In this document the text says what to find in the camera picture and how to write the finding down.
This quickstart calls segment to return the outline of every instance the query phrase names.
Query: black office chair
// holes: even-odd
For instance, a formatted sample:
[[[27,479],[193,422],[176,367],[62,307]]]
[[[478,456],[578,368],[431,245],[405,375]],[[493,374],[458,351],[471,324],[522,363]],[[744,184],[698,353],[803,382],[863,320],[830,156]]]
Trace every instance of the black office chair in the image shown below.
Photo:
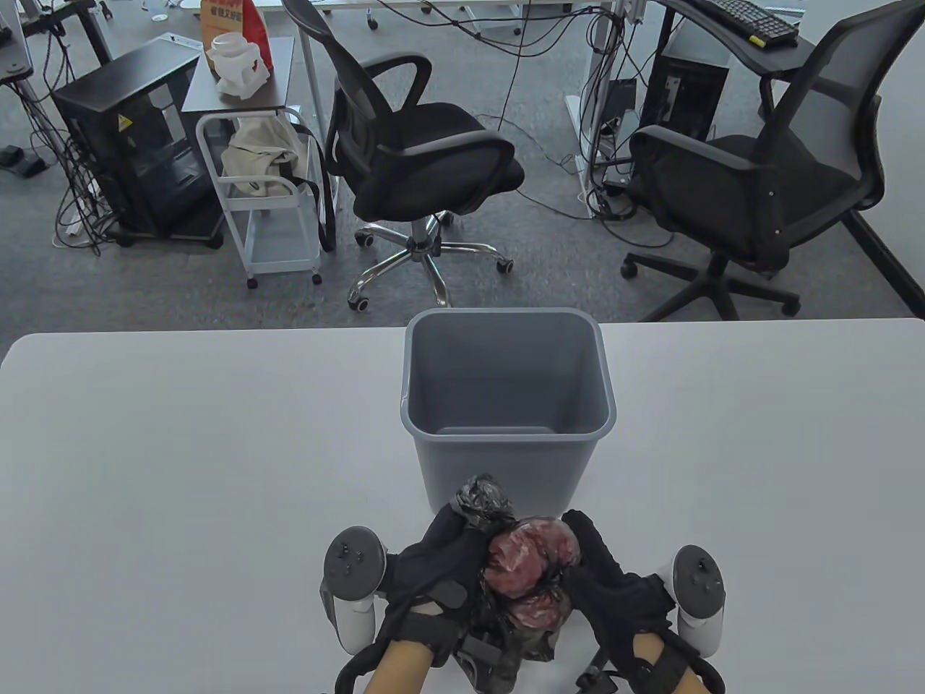
[[[737,320],[730,294],[780,302],[786,316],[799,311],[796,294],[728,278],[726,266],[780,270],[791,248],[882,199],[876,92],[924,19],[925,0],[901,0],[838,22],[758,138],[702,143],[660,126],[633,136],[643,202],[659,226],[712,251],[706,268],[626,256],[620,270],[626,279],[641,265],[690,282],[643,321],[662,320],[704,296],[723,320]]]
[[[440,226],[524,182],[513,145],[456,105],[418,104],[431,72],[426,57],[403,53],[361,65],[308,0],[283,0],[283,6],[324,46],[337,71],[325,150],[330,173],[342,176],[356,196],[353,212],[369,222],[356,241],[368,246],[378,236],[403,249],[357,278],[347,297],[350,308],[364,311],[363,287],[408,260],[424,266],[441,306],[450,305],[450,295],[434,263],[440,254],[489,255],[500,273],[511,272],[513,261],[494,247],[444,242]],[[407,64],[417,68],[414,81],[402,107],[392,111],[373,78]],[[375,224],[382,219],[411,222],[411,237]]]

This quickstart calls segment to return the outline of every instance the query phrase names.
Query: garbage bag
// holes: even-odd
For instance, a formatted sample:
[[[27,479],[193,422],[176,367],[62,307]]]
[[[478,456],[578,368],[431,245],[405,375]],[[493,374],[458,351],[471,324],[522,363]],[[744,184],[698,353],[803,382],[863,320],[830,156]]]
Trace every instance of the garbage bag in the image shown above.
[[[500,649],[499,661],[479,668],[455,653],[478,694],[510,694],[521,663],[555,656],[561,626],[572,605],[561,571],[578,564],[578,540],[556,518],[517,520],[511,501],[491,476],[470,479],[453,506],[471,525],[492,535],[469,635]]]

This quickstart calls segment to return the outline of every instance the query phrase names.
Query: black strap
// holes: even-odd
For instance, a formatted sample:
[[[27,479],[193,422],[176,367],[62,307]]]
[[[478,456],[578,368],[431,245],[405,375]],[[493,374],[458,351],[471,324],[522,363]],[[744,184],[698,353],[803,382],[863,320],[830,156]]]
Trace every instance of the black strap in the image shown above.
[[[318,163],[321,168],[321,184],[324,189],[324,222],[321,221],[322,193],[321,190],[318,189],[318,184],[312,180],[300,179],[294,176],[291,162],[278,163],[279,175],[291,181],[296,186],[300,186],[303,183],[308,186],[308,189],[312,192],[312,196],[314,197],[314,209],[318,217],[318,240],[325,252],[331,253],[338,247],[337,220],[334,214],[334,196],[331,193],[331,178],[327,171],[325,153],[321,148],[321,143],[315,138],[315,135],[301,123],[293,123],[292,128],[301,135],[308,135],[309,141],[314,143],[314,148],[318,151]]]
[[[687,672],[687,659],[666,644],[654,665],[640,663],[639,674],[630,680],[635,694],[672,694]]]
[[[432,667],[443,667],[460,640],[460,626],[451,619],[435,614],[409,612],[401,620],[397,641],[423,643],[434,652]]]

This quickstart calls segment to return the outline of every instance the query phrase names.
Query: white vr controller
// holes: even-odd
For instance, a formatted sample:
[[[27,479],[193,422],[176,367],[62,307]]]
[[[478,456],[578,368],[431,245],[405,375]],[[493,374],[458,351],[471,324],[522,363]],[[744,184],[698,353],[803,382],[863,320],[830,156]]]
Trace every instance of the white vr controller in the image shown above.
[[[709,658],[720,647],[726,587],[720,567],[706,550],[682,547],[657,573],[678,605],[678,636]]]
[[[386,575],[388,557],[368,527],[347,528],[327,548],[321,601],[340,646],[350,655],[376,638],[373,602]],[[705,550],[687,545],[657,576],[678,605],[678,636],[709,658],[722,638],[726,591],[720,567]]]

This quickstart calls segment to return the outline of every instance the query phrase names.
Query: black computer case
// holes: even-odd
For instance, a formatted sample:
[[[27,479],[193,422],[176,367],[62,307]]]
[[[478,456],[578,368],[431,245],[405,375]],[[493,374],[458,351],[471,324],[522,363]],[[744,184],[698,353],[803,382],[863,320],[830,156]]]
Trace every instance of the black computer case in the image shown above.
[[[164,34],[54,93],[124,245],[138,237],[221,244],[216,193],[193,123],[180,115],[201,52]]]
[[[640,126],[661,125],[706,141],[726,77],[730,52],[686,22],[652,64]]]

